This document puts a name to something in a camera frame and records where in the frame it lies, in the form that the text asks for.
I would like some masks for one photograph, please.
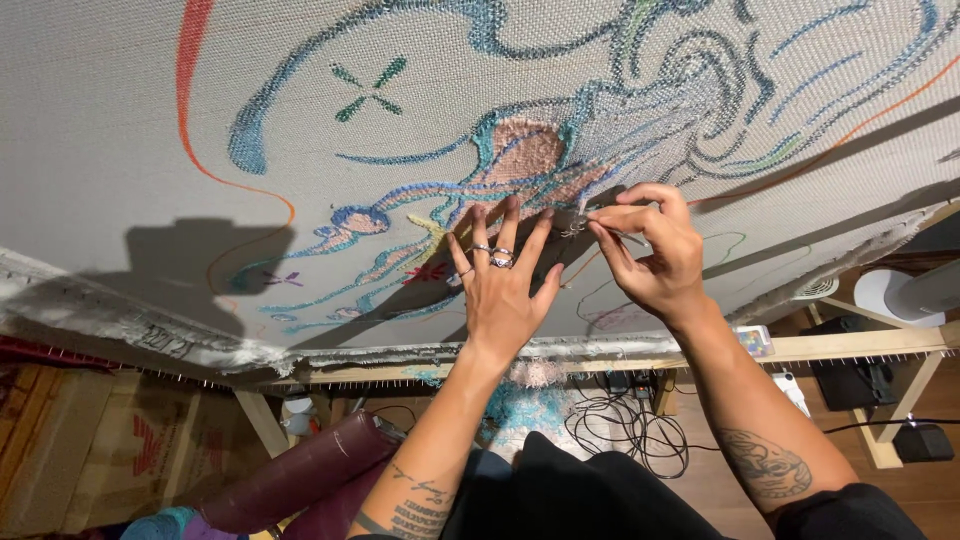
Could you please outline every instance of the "right hand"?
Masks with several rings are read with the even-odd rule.
[[[657,202],[660,208],[630,206],[644,199]],[[709,303],[701,277],[704,239],[690,224],[680,190],[672,185],[637,184],[617,195],[616,203],[587,215],[616,284],[668,326],[702,312]],[[653,255],[634,260],[620,238],[604,227],[643,233]]]

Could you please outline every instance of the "tufting canvas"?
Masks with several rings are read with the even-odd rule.
[[[443,234],[510,193],[565,216],[543,337],[661,330],[577,233],[619,185],[681,188],[732,318],[958,193],[955,0],[0,13],[4,309],[221,367],[462,339]]]

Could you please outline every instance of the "finger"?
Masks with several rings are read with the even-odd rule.
[[[490,240],[487,239],[487,213],[483,211],[483,207],[476,205],[470,209],[470,214],[473,216],[473,243],[489,246]],[[489,265],[489,253],[485,250],[473,250],[474,270],[484,272]]]
[[[467,260],[467,254],[464,253],[463,248],[460,247],[460,243],[457,242],[457,237],[452,233],[446,234],[446,245],[450,249],[450,255],[453,257],[453,267],[457,269],[457,274],[461,276],[464,272],[467,272],[470,267],[470,261]]]
[[[616,196],[619,205],[630,205],[642,200],[656,201],[663,215],[690,224],[690,210],[679,189],[673,185],[640,183]]]
[[[540,290],[534,295],[534,313],[541,321],[546,317],[546,312],[550,310],[553,299],[557,298],[557,291],[560,290],[560,275],[564,272],[564,264],[558,263],[550,269],[543,280]]]
[[[588,217],[615,231],[643,233],[655,250],[669,246],[670,240],[678,234],[668,217],[647,207],[606,207],[591,212]]]
[[[627,271],[633,266],[634,258],[630,255],[630,250],[615,234],[604,229],[600,224],[590,221],[587,223],[590,232],[597,237],[597,244],[600,245],[600,252],[603,253],[607,264],[610,265],[613,272]]]
[[[516,224],[520,221],[520,201],[515,195],[511,195],[504,199],[504,205],[507,212],[503,215],[500,234],[496,236],[496,247],[513,251],[516,242]]]
[[[540,213],[540,219],[537,225],[530,233],[527,241],[523,244],[523,252],[516,259],[514,268],[524,272],[527,277],[533,275],[537,261],[540,259],[540,253],[543,252],[543,245],[546,243],[546,237],[550,235],[550,227],[553,225],[553,209],[546,209]]]

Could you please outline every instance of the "silver ring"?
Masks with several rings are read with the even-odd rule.
[[[490,264],[497,268],[513,268],[514,260],[512,258],[490,258]]]
[[[516,257],[514,256],[514,252],[512,252],[512,251],[510,251],[510,250],[508,250],[508,249],[506,249],[506,248],[493,248],[493,251],[491,251],[491,255],[493,255],[494,253],[502,253],[503,255],[509,257],[510,259],[516,258]]]

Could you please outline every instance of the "wooden floor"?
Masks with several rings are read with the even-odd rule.
[[[960,363],[946,359],[926,388],[915,413],[931,418],[960,418]],[[823,430],[849,424],[846,412],[830,412],[824,406],[816,381],[799,377],[813,421]],[[690,383],[679,389],[692,392]],[[367,410],[385,405],[408,405],[419,417],[429,405],[429,396],[370,398]],[[412,426],[410,413],[390,408],[378,413],[403,429]],[[695,395],[678,396],[678,415],[690,444],[716,446],[700,401]],[[960,426],[944,426],[954,449],[960,449]],[[877,471],[868,464],[855,430],[829,435],[850,460],[861,480],[886,491],[930,540],[957,538],[960,533],[960,460],[939,463],[912,463],[902,469]],[[664,463],[665,470],[675,462]],[[690,464],[679,479],[665,480],[677,494],[699,511],[721,533],[741,540],[773,538],[718,452],[692,449]]]

